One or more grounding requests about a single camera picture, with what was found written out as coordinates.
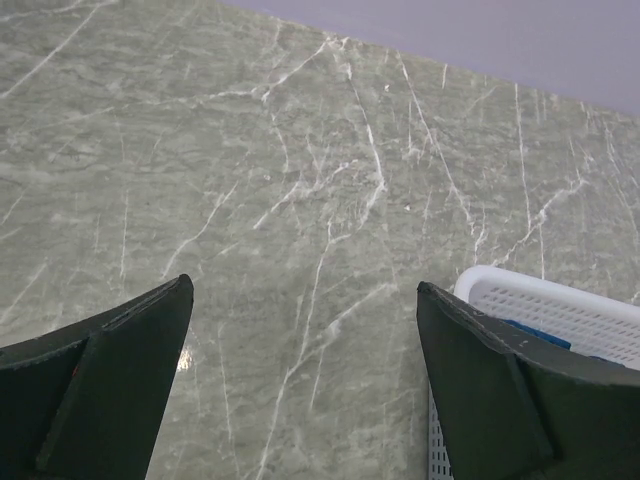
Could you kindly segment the blue printed t-shirt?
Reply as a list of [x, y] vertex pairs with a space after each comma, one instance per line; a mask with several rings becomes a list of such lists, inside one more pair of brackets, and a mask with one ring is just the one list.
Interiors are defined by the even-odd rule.
[[563, 372], [628, 370], [622, 363], [577, 353], [569, 341], [514, 320], [499, 319], [498, 322], [502, 341], [523, 360]]

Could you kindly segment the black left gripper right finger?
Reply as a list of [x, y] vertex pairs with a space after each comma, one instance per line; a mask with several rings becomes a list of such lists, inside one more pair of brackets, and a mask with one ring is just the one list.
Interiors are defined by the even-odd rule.
[[639, 373], [562, 349], [440, 287], [417, 326], [457, 479], [636, 479]]

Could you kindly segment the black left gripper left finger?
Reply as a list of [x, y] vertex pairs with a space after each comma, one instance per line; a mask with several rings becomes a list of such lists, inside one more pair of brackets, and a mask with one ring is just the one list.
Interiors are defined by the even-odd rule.
[[2, 347], [2, 478], [145, 478], [193, 304], [182, 274]]

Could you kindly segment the white perforated plastic basket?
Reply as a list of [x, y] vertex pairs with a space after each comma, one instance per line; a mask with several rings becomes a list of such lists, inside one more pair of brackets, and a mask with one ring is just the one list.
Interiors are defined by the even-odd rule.
[[[489, 266], [467, 269], [448, 293], [486, 315], [514, 320], [557, 336], [569, 341], [577, 353], [622, 363], [639, 373], [636, 306]], [[428, 441], [429, 477], [457, 479], [452, 473], [431, 387]]]

